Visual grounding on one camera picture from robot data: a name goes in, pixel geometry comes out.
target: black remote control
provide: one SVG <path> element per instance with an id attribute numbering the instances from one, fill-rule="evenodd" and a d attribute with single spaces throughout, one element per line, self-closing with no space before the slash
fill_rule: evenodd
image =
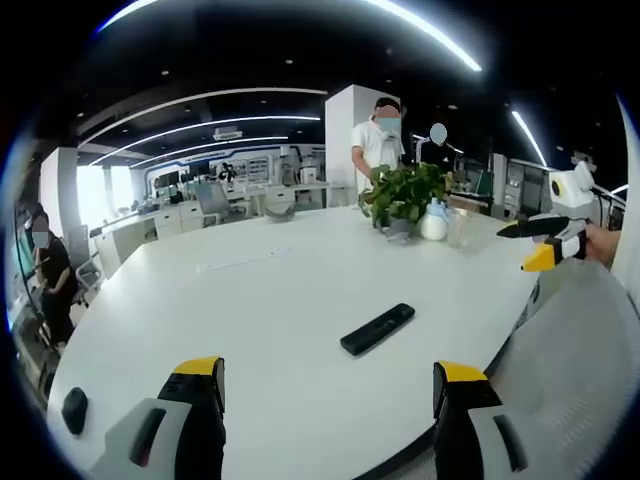
<path id="1" fill-rule="evenodd" d="M 416 311 L 406 303 L 371 320 L 366 325 L 340 339 L 340 344 L 351 355 L 360 355 L 411 320 Z"/>

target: hand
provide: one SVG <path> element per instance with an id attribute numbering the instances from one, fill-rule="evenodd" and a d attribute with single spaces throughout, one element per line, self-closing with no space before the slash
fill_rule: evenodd
<path id="1" fill-rule="evenodd" d="M 618 249 L 620 232 L 610 232 L 604 228 L 587 225 L 587 258 L 593 258 L 610 267 Z"/>

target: person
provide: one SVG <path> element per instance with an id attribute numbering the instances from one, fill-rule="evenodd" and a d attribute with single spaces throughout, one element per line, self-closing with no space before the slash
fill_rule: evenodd
<path id="1" fill-rule="evenodd" d="M 51 343 L 66 344 L 73 333 L 69 312 L 78 283 L 62 240 L 49 230 L 46 213 L 34 219 L 32 236 L 36 248 L 36 277 L 44 287 L 41 308 L 51 332 Z"/>
<path id="2" fill-rule="evenodd" d="M 404 155 L 400 139 L 400 105 L 393 98 L 379 98 L 373 115 L 353 127 L 351 160 L 356 168 L 358 192 L 371 188 L 371 169 L 380 165 L 398 167 Z"/>
<path id="3" fill-rule="evenodd" d="M 445 173 L 452 173 L 456 152 L 451 145 L 449 145 L 446 139 L 446 129 L 444 134 L 434 131 L 436 126 L 442 126 L 442 124 L 435 124 L 431 128 L 431 136 L 423 138 L 416 145 L 416 158 L 418 163 L 430 163 L 437 165 Z"/>
<path id="4" fill-rule="evenodd" d="M 620 231 L 611 232 L 592 223 L 587 225 L 587 258 L 611 267 L 620 242 Z"/>

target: black ceiling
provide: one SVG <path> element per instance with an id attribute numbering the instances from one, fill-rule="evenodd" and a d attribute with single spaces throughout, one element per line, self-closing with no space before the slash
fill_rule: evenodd
<path id="1" fill-rule="evenodd" d="M 330 96 L 357 83 L 401 97 L 408 108 L 407 131 L 425 135 L 434 121 L 443 121 L 451 143 L 471 155 L 481 155 L 489 145 L 537 162 L 510 115 L 515 108 L 551 166 L 576 149 L 593 155 L 597 183 L 615 188 L 626 182 L 614 38 L 602 23 L 607 12 L 598 17 L 583 6 L 544 1 L 396 3 L 446 32 L 482 72 L 472 72 L 431 37 L 364 0 L 159 0 L 88 41 L 81 61 L 53 87 L 36 136 L 77 144 L 131 114 L 204 92 L 296 87 Z M 225 118 L 322 116 L 326 98 L 280 92 L 209 97 L 140 116 L 91 143 L 119 148 Z M 324 142 L 322 122 L 238 126 L 245 137 Z M 214 128 L 170 135 L 131 151 L 153 157 L 209 143 Z M 80 162 L 99 156 L 81 153 Z"/>

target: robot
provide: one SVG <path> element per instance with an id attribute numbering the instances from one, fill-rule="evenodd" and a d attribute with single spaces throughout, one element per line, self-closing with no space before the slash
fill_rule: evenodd
<path id="1" fill-rule="evenodd" d="M 506 238 L 533 237 L 534 253 L 522 264 L 525 272 L 551 270 L 569 257 L 586 256 L 586 227 L 591 213 L 594 181 L 585 162 L 574 170 L 549 173 L 552 213 L 517 220 L 500 230 Z"/>

